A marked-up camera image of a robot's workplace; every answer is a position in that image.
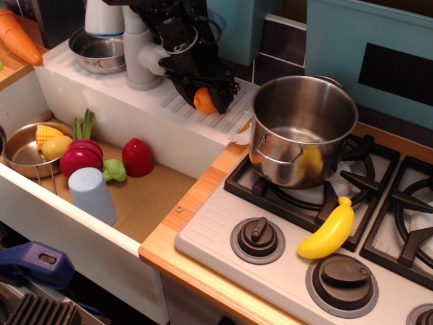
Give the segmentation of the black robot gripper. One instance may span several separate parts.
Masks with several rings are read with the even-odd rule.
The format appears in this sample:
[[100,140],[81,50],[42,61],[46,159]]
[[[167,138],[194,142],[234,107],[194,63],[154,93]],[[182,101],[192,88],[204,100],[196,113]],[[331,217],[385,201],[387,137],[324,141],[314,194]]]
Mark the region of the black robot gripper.
[[207,2],[140,1],[135,11],[170,56],[162,66],[182,98],[195,108],[196,91],[207,87],[217,112],[225,114],[239,85],[219,60],[222,30],[208,17]]

